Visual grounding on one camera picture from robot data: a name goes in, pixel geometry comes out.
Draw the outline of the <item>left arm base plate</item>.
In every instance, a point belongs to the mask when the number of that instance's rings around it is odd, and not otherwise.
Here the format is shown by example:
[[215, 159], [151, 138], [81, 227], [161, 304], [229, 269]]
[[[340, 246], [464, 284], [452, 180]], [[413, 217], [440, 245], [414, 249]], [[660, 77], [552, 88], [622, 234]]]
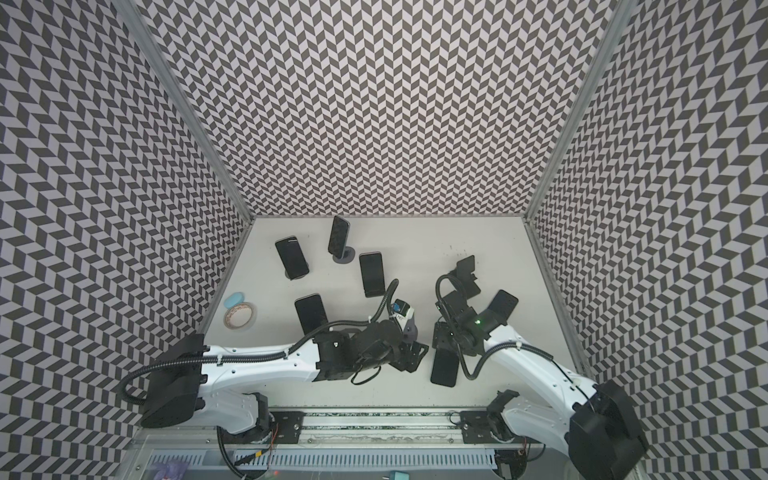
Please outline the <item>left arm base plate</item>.
[[270, 414], [269, 426], [256, 426], [233, 437], [239, 444], [297, 444], [303, 430], [305, 413], [298, 410], [278, 411]]

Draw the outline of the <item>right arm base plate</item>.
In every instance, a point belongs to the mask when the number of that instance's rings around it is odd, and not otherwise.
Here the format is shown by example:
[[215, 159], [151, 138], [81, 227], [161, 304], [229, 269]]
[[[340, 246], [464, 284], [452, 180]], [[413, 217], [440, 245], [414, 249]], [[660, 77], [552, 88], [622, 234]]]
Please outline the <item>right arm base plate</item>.
[[538, 445], [531, 437], [514, 434], [498, 415], [485, 410], [463, 410], [456, 421], [465, 445]]

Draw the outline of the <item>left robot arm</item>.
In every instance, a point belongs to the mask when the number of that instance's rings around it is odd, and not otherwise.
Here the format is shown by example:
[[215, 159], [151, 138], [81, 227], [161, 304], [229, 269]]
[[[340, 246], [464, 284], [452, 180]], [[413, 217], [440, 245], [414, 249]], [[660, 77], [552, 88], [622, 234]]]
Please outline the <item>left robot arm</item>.
[[394, 297], [398, 285], [390, 282], [370, 319], [325, 322], [289, 345], [222, 347], [189, 335], [154, 363], [124, 375], [116, 393], [138, 407], [145, 429], [190, 425], [233, 436], [265, 433], [271, 417], [259, 389], [271, 382], [358, 385], [357, 375], [386, 365], [418, 370], [429, 348], [418, 340], [413, 309]]

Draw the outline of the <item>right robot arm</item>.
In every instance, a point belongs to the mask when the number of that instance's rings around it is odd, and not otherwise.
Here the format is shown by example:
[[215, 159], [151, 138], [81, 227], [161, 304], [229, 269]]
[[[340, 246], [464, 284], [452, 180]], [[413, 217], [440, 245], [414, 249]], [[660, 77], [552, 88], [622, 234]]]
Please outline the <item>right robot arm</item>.
[[515, 391], [503, 394], [490, 408], [503, 432], [567, 455], [585, 479], [628, 477], [649, 444], [621, 386], [573, 372], [526, 340], [509, 322], [518, 300], [504, 290], [476, 312], [459, 278], [444, 274], [435, 282], [435, 296], [466, 379], [478, 379], [484, 366], [495, 362], [543, 399], [538, 405]]

